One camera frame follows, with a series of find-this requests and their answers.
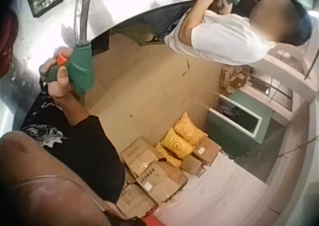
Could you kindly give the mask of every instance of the beige floor tile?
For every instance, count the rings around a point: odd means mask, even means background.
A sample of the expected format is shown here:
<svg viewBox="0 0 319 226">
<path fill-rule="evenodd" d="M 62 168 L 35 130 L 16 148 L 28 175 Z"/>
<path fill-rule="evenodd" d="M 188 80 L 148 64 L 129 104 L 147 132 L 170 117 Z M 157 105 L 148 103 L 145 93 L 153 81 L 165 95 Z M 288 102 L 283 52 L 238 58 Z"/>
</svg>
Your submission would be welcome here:
<svg viewBox="0 0 319 226">
<path fill-rule="evenodd" d="M 118 151 L 144 137 L 156 144 L 184 112 L 200 128 L 218 95 L 221 65 L 177 54 L 165 45 L 139 47 L 122 35 L 111 37 L 110 50 L 94 58 L 104 89 L 90 112 L 98 115 Z"/>
<path fill-rule="evenodd" d="M 105 92 L 100 81 L 95 77 L 92 89 L 85 94 L 85 109 L 91 109 L 104 96 Z"/>
</svg>

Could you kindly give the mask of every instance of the window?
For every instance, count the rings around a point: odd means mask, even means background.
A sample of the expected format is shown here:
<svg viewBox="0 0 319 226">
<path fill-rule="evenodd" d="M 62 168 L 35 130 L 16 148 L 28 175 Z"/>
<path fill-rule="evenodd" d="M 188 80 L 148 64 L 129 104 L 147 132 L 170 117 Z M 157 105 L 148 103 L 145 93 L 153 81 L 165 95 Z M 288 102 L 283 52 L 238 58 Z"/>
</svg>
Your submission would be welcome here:
<svg viewBox="0 0 319 226">
<path fill-rule="evenodd" d="M 282 85 L 278 80 L 265 75 L 259 70 L 250 68 L 249 82 L 252 88 L 268 96 L 270 101 L 275 101 L 292 111 L 293 91 Z"/>
</svg>

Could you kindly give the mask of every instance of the hand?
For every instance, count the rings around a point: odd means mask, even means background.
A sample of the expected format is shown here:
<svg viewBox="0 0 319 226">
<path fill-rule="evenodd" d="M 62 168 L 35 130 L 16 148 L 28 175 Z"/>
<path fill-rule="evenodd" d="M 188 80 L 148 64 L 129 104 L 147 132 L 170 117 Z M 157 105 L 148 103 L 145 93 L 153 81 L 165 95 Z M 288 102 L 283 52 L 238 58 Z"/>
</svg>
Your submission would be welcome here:
<svg viewBox="0 0 319 226">
<path fill-rule="evenodd" d="M 72 49 L 63 49 L 61 54 L 65 57 L 70 57 Z M 47 60 L 39 69 L 40 74 L 45 74 L 49 69 L 56 64 L 56 58 Z M 57 73 L 57 81 L 48 83 L 48 93 L 55 100 L 60 101 L 68 96 L 71 96 L 72 85 L 70 84 L 68 71 L 65 66 L 60 66 Z"/>
<path fill-rule="evenodd" d="M 221 8 L 219 9 L 219 14 L 225 15 L 230 14 L 233 9 L 233 3 L 228 3 L 227 0 L 220 0 Z"/>
</svg>

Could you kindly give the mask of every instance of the white t-shirt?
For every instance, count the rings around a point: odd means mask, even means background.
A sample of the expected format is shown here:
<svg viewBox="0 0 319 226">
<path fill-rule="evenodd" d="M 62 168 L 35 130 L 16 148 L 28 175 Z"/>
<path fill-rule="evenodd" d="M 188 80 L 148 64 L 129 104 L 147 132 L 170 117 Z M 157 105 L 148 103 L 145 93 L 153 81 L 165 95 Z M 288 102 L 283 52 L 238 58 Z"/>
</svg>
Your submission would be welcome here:
<svg viewBox="0 0 319 226">
<path fill-rule="evenodd" d="M 178 37 L 185 17 L 186 14 L 165 37 L 165 43 L 178 53 L 239 66 L 261 60 L 275 46 L 274 42 L 263 40 L 253 32 L 249 19 L 236 14 L 218 15 L 207 10 L 203 23 L 192 30 L 193 47 L 190 47 L 181 43 Z"/>
</svg>

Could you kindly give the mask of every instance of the black t-shirt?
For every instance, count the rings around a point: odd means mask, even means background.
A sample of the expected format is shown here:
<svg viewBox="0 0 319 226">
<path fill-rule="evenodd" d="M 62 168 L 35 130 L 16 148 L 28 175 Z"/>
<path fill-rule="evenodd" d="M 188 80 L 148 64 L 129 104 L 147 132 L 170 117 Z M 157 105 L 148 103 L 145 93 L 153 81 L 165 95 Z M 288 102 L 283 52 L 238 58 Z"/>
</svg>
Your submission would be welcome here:
<svg viewBox="0 0 319 226">
<path fill-rule="evenodd" d="M 41 92 L 21 131 L 78 174 L 103 200 L 117 202 L 125 171 L 98 117 L 89 116 L 72 127 L 52 98 Z"/>
<path fill-rule="evenodd" d="M 234 5 L 231 13 L 249 18 L 253 8 L 258 4 L 259 0 L 240 0 L 239 4 Z"/>
</svg>

